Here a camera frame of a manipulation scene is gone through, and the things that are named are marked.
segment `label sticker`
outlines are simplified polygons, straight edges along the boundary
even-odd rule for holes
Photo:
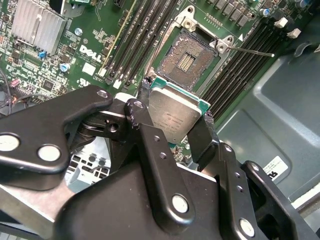
[[[87,62],[84,64],[82,68],[82,72],[89,74],[90,76],[93,76],[95,71],[96,71],[96,68]]]
[[[271,162],[268,163],[267,166],[263,168],[265,173],[271,178],[272,181],[276,180],[287,169],[287,164],[279,156],[276,156]]]

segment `screw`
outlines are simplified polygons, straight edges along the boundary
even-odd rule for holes
[[[82,32],[82,29],[77,27],[75,30],[74,30],[74,34],[77,35],[78,37],[80,37],[83,32]]]
[[[45,145],[38,150],[38,156],[48,162],[54,162],[61,156],[60,150],[56,146]]]
[[[172,197],[172,204],[175,210],[182,214],[186,213],[189,209],[187,201],[180,195],[174,195]]]
[[[0,151],[10,152],[19,147],[20,141],[12,135],[0,135]]]
[[[105,98],[105,99],[108,98],[108,94],[105,91],[99,90],[96,92],[96,94],[98,94],[102,98]]]
[[[142,105],[142,103],[139,102],[139,101],[135,101],[135,102],[134,102],[134,105],[136,105],[137,107],[139,107],[139,108],[141,108],[141,109],[144,108],[144,106]]]
[[[229,145],[225,145],[224,147],[228,152],[232,152],[232,148]]]
[[[248,222],[246,219],[241,218],[240,221],[240,227],[242,231],[247,234],[249,237],[254,237],[255,236],[255,230],[254,227],[251,225],[250,222]]]
[[[253,167],[254,170],[259,171],[259,167],[254,163],[251,163],[251,166]]]

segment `motherboard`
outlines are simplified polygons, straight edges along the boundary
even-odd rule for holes
[[[161,78],[205,101],[219,125],[303,32],[317,2],[0,0],[0,69],[13,103],[88,85],[137,96],[144,81]],[[191,158],[186,138],[175,144],[179,162]]]

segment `chip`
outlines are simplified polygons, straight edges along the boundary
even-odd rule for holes
[[[61,61],[64,62],[64,63],[69,63],[70,57],[68,55],[63,55],[61,57]]]
[[[218,53],[196,36],[183,31],[175,39],[156,72],[191,91]]]
[[[11,55],[14,59],[18,59],[20,57],[20,52],[13,50],[12,55]]]
[[[43,83],[43,86],[42,86],[45,90],[48,90],[48,91],[52,91],[52,89],[54,88],[54,83],[53,82],[50,82],[48,80],[45,80],[44,83]]]

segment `heatsink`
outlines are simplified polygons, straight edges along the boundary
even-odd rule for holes
[[[19,0],[11,33],[39,50],[54,55],[66,20],[33,0]]]

